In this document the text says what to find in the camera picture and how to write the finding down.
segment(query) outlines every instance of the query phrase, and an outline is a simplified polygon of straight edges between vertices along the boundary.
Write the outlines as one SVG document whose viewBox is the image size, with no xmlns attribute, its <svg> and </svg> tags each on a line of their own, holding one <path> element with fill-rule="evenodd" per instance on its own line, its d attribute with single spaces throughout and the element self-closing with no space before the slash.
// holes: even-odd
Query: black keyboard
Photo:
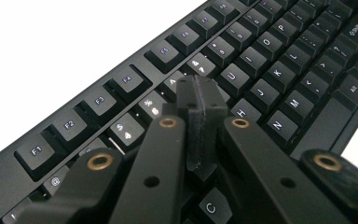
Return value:
<svg viewBox="0 0 358 224">
<path fill-rule="evenodd" d="M 0 153 L 0 222 L 53 197 L 94 148 L 135 156 L 186 75 L 215 80 L 231 115 L 257 122 L 288 157 L 340 154 L 358 127 L 358 2 L 206 2 Z M 218 183 L 198 184 L 185 182 L 183 223 L 229 222 Z"/>
</svg>

